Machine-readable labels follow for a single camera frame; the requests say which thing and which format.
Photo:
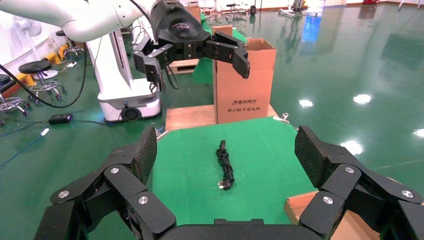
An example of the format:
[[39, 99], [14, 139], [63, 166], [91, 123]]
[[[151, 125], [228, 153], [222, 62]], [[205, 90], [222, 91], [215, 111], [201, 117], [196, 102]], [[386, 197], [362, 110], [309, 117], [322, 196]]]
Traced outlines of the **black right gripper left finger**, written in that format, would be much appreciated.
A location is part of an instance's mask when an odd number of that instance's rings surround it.
[[138, 240], [158, 240], [176, 226], [175, 215], [148, 189], [157, 156], [153, 127], [135, 143], [114, 149], [101, 166], [51, 195], [37, 240], [86, 240], [117, 212]]

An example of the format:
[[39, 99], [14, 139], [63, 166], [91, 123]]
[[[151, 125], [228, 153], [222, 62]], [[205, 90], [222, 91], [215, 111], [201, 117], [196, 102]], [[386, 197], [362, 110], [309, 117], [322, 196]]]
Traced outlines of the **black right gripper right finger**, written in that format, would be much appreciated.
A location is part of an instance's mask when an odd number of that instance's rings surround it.
[[423, 197], [365, 167], [345, 147], [320, 140], [300, 126], [294, 153], [317, 193], [299, 225], [330, 239], [347, 211], [357, 214], [382, 240], [424, 237]]

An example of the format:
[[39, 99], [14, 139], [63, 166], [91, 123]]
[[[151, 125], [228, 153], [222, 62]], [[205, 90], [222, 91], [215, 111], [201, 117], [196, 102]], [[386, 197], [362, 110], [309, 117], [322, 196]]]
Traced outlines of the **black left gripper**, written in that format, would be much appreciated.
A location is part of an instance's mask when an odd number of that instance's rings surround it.
[[201, 23], [176, 0], [157, 0], [150, 11], [155, 42], [144, 37], [132, 52], [135, 69], [146, 75], [149, 89], [166, 90], [164, 75], [175, 88], [174, 61], [209, 58], [231, 64], [244, 79], [250, 75], [245, 42], [216, 31], [210, 34]]

